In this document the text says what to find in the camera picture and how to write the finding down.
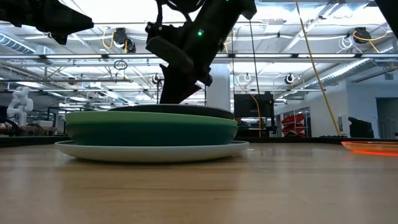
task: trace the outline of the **humanoid robot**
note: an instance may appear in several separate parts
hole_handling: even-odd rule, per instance
[[[18,115],[18,126],[20,127],[26,125],[27,112],[33,110],[33,100],[27,96],[29,92],[29,87],[18,87],[17,91],[12,93],[12,101],[7,109],[8,118]]]

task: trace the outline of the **wooden table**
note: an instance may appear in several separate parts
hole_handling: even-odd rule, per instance
[[[189,164],[112,164],[0,149],[0,223],[398,223],[398,157],[252,144]]]

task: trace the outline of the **stacked plates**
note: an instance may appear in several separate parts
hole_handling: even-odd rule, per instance
[[[73,141],[65,154],[116,162],[183,162],[232,156],[248,146],[233,142],[233,114],[188,105],[144,105],[114,111],[68,113]]]

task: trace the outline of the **computer monitor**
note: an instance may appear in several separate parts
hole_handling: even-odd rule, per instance
[[[274,96],[270,93],[253,95],[259,104],[260,117],[274,117]],[[234,95],[234,114],[236,118],[257,118],[257,104],[248,94]]]

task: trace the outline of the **orange object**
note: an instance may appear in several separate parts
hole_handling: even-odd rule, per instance
[[[398,142],[342,142],[353,152],[379,156],[398,156]]]

